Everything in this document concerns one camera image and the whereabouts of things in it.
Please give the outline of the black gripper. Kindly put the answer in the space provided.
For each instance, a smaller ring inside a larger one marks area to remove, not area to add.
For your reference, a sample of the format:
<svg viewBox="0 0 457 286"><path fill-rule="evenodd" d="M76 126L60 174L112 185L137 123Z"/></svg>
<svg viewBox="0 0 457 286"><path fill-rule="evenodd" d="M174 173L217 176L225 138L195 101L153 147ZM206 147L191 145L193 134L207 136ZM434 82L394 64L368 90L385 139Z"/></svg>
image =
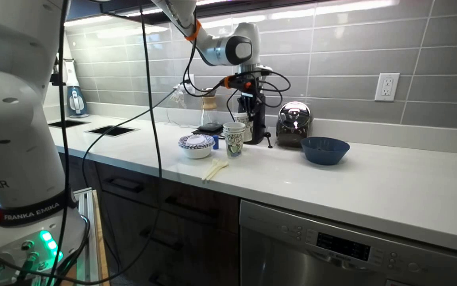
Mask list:
<svg viewBox="0 0 457 286"><path fill-rule="evenodd" d="M247 126L250 128L252 138L249 144L258 144L264 136L266 145L272 147L271 134L264 133L264 96L255 76L242 77L242 87L237 98L237 111L244 112L247 117Z"/></svg>

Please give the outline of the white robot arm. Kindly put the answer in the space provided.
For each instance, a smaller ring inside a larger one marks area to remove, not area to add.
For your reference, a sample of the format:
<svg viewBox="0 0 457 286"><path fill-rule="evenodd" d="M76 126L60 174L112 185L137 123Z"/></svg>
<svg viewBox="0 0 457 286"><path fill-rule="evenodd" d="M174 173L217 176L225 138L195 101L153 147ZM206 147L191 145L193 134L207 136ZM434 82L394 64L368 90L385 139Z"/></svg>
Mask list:
<svg viewBox="0 0 457 286"><path fill-rule="evenodd" d="M63 207L64 174L42 111L68 0L0 0L0 223Z"/></svg>

